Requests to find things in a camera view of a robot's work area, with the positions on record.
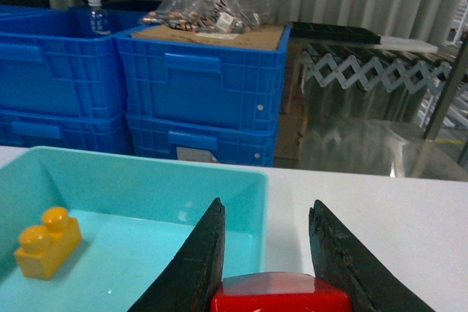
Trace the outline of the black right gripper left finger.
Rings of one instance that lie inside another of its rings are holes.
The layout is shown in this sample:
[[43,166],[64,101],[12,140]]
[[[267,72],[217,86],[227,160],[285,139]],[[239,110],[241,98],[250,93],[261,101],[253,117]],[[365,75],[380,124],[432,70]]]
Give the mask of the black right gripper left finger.
[[225,207],[208,206],[168,266],[130,311],[207,311],[222,280]]

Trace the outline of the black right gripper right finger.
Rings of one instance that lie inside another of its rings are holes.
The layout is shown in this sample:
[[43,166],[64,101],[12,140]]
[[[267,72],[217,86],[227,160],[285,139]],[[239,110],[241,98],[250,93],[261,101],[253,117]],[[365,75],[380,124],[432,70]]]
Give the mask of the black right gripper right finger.
[[354,311],[432,311],[320,200],[309,210],[314,274],[348,293]]

